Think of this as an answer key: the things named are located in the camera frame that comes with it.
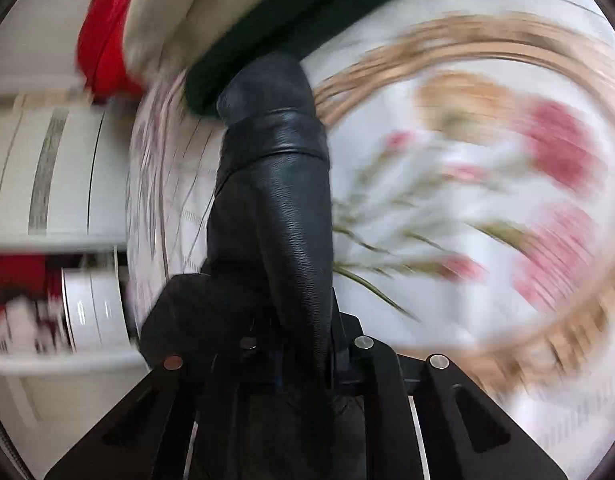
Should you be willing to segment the black leather jacket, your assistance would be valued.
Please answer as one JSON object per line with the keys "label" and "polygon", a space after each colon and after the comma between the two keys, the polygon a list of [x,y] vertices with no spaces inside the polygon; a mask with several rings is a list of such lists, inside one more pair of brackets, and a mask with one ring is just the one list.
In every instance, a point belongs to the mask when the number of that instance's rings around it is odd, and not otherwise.
{"label": "black leather jacket", "polygon": [[208,252],[166,283],[140,352],[150,365],[181,356],[210,368],[256,341],[226,367],[240,384],[234,416],[200,427],[201,478],[363,478],[362,404],[332,391],[330,160],[311,86],[273,53],[234,76],[217,110],[226,132]]}

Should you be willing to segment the white wardrobe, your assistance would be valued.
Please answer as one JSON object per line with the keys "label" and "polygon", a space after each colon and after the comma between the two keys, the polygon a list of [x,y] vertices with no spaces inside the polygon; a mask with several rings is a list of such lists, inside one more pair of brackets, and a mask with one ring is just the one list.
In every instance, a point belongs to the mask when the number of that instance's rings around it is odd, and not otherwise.
{"label": "white wardrobe", "polygon": [[[0,0],[0,450],[40,479],[144,376],[124,297],[131,102],[76,66],[90,0]],[[130,346],[76,351],[62,270],[113,270]]]}

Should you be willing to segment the white small drawer box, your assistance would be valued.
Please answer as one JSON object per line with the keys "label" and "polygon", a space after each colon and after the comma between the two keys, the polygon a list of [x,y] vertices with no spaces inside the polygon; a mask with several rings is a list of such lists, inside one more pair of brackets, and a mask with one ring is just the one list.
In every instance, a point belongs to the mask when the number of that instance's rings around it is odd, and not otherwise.
{"label": "white small drawer box", "polygon": [[63,302],[76,351],[130,346],[120,281],[113,270],[63,269]]}

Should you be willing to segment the white floral bed sheet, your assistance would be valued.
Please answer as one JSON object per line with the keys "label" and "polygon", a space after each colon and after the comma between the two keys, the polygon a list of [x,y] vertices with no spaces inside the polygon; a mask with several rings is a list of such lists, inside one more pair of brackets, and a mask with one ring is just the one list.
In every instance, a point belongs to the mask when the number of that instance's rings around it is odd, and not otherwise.
{"label": "white floral bed sheet", "polygon": [[615,448],[615,31],[595,0],[390,0],[307,55],[336,293],[571,479]]}

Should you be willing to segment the red folded blanket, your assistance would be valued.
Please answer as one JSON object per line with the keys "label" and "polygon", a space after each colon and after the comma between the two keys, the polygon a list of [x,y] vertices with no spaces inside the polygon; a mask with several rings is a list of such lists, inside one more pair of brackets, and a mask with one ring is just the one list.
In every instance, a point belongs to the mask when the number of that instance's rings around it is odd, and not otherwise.
{"label": "red folded blanket", "polygon": [[94,102],[116,96],[141,98],[144,88],[129,75],[123,36],[130,0],[91,0],[76,44],[76,65]]}

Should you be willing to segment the cream knitted folded garment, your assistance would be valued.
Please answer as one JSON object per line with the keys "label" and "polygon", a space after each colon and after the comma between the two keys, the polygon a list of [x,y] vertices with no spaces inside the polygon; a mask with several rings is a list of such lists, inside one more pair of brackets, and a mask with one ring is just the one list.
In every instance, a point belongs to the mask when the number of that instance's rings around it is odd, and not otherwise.
{"label": "cream knitted folded garment", "polygon": [[201,58],[262,0],[130,0],[123,34],[126,70],[146,86]]}

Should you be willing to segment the dark green folded garment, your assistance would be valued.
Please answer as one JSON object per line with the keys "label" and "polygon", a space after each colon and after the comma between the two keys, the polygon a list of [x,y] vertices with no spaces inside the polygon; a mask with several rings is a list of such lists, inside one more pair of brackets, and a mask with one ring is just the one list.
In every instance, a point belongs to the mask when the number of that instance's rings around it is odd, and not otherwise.
{"label": "dark green folded garment", "polygon": [[306,58],[389,1],[263,0],[190,68],[185,82],[190,110],[214,115],[219,93],[244,66],[274,51]]}

